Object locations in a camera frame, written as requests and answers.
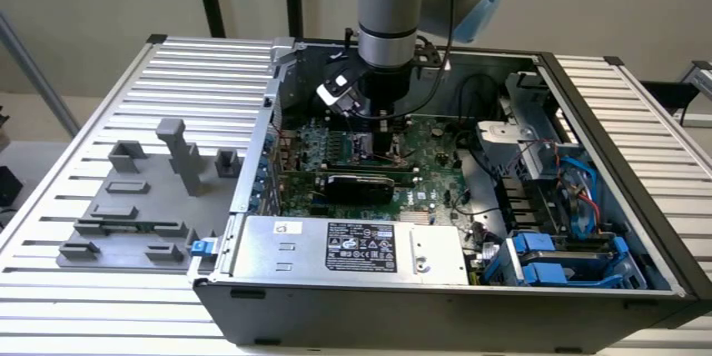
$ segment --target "power supply label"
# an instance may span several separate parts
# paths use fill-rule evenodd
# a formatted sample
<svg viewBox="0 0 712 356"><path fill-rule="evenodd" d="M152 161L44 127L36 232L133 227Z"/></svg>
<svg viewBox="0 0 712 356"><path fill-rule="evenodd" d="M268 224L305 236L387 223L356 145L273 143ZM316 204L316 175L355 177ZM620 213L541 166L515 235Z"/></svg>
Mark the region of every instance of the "power supply label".
<svg viewBox="0 0 712 356"><path fill-rule="evenodd" d="M393 226L329 223L325 267L333 271L397 273Z"/></svg>

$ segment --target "robotic arm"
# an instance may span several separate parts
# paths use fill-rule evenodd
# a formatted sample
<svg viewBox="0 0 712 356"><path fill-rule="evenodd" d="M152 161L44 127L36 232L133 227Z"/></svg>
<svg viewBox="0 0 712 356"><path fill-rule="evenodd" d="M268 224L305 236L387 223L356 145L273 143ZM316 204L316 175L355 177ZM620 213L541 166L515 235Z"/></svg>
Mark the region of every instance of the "robotic arm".
<svg viewBox="0 0 712 356"><path fill-rule="evenodd" d="M317 94L339 114L384 121L412 113L435 95L447 65L425 40L416 46L419 30L452 40L472 42L487 26L500 0L359 0L359 56L325 80ZM393 103L409 89L413 68L440 67L425 102L405 113Z"/></svg>

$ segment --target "white wall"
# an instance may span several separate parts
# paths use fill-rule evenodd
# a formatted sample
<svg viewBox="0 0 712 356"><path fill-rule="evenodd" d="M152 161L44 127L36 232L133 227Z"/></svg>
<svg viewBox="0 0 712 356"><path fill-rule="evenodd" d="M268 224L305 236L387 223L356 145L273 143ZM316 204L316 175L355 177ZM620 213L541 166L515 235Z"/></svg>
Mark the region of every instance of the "white wall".
<svg viewBox="0 0 712 356"><path fill-rule="evenodd" d="M220 0L229 36L287 35L285 0ZM305 35L340 38L356 0L304 0ZM616 55L640 78L712 58L709 0L504 0L479 46ZM61 93L103 96L149 33L208 34L200 0L0 0ZM0 91L31 91L0 49Z"/></svg>

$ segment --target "gray plastic block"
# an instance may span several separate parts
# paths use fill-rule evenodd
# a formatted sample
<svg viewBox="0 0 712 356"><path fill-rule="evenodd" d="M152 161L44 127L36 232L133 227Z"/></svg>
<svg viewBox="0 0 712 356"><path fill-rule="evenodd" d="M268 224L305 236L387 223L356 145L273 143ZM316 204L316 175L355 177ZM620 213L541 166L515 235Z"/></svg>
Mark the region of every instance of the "gray plastic block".
<svg viewBox="0 0 712 356"><path fill-rule="evenodd" d="M80 259L96 259L95 253L99 252L99 248L92 242L65 242L59 247L59 252L67 258L80 258Z"/></svg>
<svg viewBox="0 0 712 356"><path fill-rule="evenodd" d="M149 243L145 247L145 256L155 262L180 262L184 259L175 243Z"/></svg>
<svg viewBox="0 0 712 356"><path fill-rule="evenodd" d="M120 173L137 173L135 158L145 158L144 149L137 141L119 141L109 152L109 162Z"/></svg>
<svg viewBox="0 0 712 356"><path fill-rule="evenodd" d="M145 181L111 181L105 191L108 193L145 194L149 189L151 185Z"/></svg>
<svg viewBox="0 0 712 356"><path fill-rule="evenodd" d="M61 267L81 269L121 268L131 270L185 271L191 262L187 257L192 242L200 238L221 235L227 224L227 210L232 201L236 178L221 178L213 167L215 158L203 156L199 165L201 184L200 197L189 196L180 176L171 170L169 155L149 154L135 158L139 173L127 179L125 173L109 172L84 216L75 223L75 233L68 243L92 242L97 248L95 258L68 258L60 253ZM149 191L121 190L121 183L145 183ZM132 218L92 217L100 206L117 210L136 209ZM175 244L184 257L149 258L149 244Z"/></svg>
<svg viewBox="0 0 712 356"><path fill-rule="evenodd" d="M240 175L240 159L233 149L219 149L215 155L215 168L221 178L237 178Z"/></svg>
<svg viewBox="0 0 712 356"><path fill-rule="evenodd" d="M200 193L200 166L196 164L197 147L189 147L183 138L185 123L180 118L164 118L156 128L157 138L165 142L171 151L173 171L180 175L185 191L191 196Z"/></svg>
<svg viewBox="0 0 712 356"><path fill-rule="evenodd" d="M99 218L136 218L137 210L133 206L103 206L97 204L89 215Z"/></svg>

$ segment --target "white sticker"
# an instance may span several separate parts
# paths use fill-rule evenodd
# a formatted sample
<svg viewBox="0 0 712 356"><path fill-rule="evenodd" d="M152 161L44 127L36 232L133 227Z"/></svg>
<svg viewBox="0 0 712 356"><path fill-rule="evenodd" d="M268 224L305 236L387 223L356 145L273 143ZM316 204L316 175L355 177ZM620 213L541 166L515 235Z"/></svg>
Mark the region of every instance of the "white sticker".
<svg viewBox="0 0 712 356"><path fill-rule="evenodd" d="M275 233L301 234L300 221L275 221Z"/></svg>

